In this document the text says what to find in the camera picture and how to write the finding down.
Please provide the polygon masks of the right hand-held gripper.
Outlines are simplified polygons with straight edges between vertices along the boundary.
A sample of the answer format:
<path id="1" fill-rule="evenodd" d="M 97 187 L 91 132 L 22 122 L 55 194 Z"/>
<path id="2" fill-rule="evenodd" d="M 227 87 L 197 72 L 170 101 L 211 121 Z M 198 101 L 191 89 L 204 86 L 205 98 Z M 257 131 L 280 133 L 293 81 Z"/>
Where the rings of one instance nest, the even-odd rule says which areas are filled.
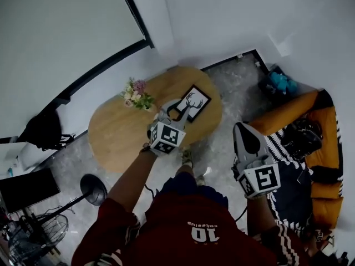
<path id="1" fill-rule="evenodd" d="M 243 156 L 231 168 L 245 197 L 255 199 L 280 188 L 278 163 L 273 161 L 264 136 L 243 122 L 234 125 L 232 134 L 235 153 L 252 154 L 249 160 Z"/>

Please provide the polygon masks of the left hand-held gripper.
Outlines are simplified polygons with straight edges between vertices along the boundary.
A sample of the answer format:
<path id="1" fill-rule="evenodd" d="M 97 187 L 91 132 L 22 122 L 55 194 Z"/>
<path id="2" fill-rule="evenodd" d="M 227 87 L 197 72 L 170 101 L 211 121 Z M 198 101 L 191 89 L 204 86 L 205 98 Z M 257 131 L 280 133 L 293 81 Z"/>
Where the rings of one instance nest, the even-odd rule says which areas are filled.
<path id="1" fill-rule="evenodd" d="M 184 128 L 190 105 L 182 110 L 176 120 L 169 116 L 169 112 L 180 102 L 181 99 L 173 99 L 162 105 L 154 121 L 148 126 L 149 148 L 157 156 L 168 155 L 178 148 L 186 135 Z"/>

